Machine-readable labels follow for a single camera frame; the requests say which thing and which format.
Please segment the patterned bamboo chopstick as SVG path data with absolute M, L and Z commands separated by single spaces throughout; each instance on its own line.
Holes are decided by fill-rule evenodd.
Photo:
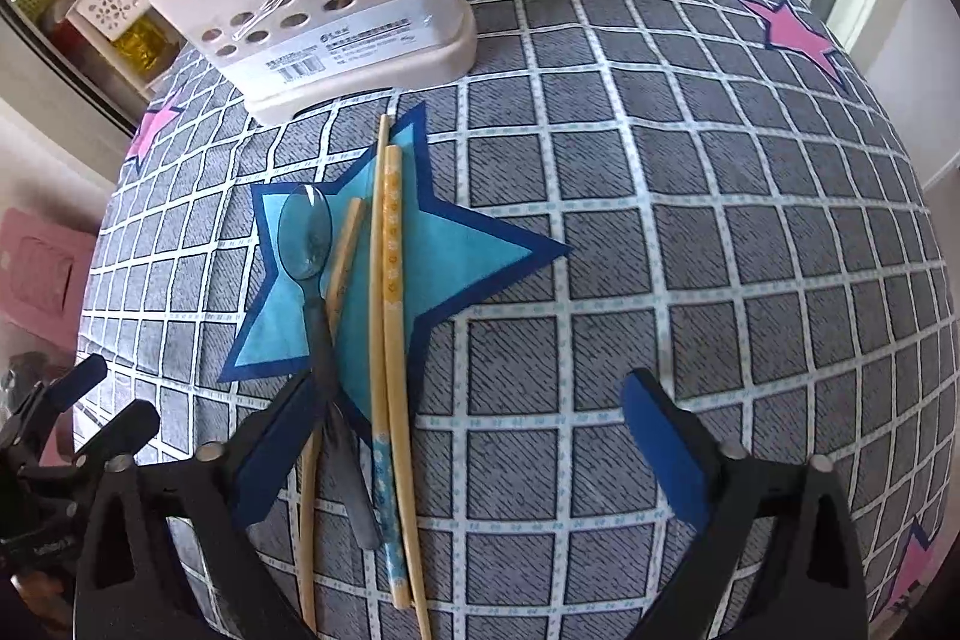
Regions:
M 397 378 L 387 301 L 387 148 L 379 146 L 374 168 L 373 217 L 370 248 L 371 404 L 373 405 L 374 490 L 382 530 L 382 552 L 392 604 L 409 609 L 413 604 L 409 569 L 405 559 L 395 479 L 391 381 Z

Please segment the blue translucent spoon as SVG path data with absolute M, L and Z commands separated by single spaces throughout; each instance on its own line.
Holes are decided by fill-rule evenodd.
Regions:
M 347 509 L 356 544 L 363 551 L 375 551 L 381 537 L 374 518 L 370 494 L 364 484 L 350 425 L 338 406 L 340 392 L 334 342 L 320 280 L 334 247 L 331 208 L 313 184 L 302 184 L 281 208 L 278 221 L 278 258 L 286 275 L 301 287 L 302 318 L 308 337 L 309 364 L 320 401 L 319 422 Z

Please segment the short bamboo chopstick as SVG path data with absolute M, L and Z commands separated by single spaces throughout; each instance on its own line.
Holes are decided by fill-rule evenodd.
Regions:
M 280 218 L 281 263 L 286 275 L 301 287 L 302 318 L 308 337 L 309 369 L 319 392 L 320 411 L 313 432 L 301 452 L 301 502 L 299 502 L 298 594 L 301 614 L 309 629 L 317 627 L 314 564 L 316 563 L 316 500 L 319 458 L 331 460 L 343 505 L 355 541 L 366 549 L 377 542 L 370 498 L 359 471 L 358 455 L 338 395 L 335 360 L 340 307 L 345 296 L 352 253 L 358 239 L 361 208 L 348 208 L 342 234 L 335 234 L 331 208 L 324 193 L 306 185 L 288 198 Z

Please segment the pink plastic stool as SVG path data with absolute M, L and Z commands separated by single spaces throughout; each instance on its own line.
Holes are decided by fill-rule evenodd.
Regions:
M 21 209 L 2 216 L 2 315 L 75 353 L 96 237 Z

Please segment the grey checked tablecloth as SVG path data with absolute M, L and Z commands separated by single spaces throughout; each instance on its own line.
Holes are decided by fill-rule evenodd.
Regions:
M 693 530 L 623 422 L 636 367 L 719 440 L 833 461 L 878 614 L 942 523 L 958 319 L 872 89 L 800 0 L 469 2 L 464 78 L 276 127 L 181 52 L 99 232 L 78 432 L 149 401 L 153 463 L 267 404 L 306 359 L 281 203 L 368 195 L 392 113 L 434 635 L 620 638 L 665 587 Z

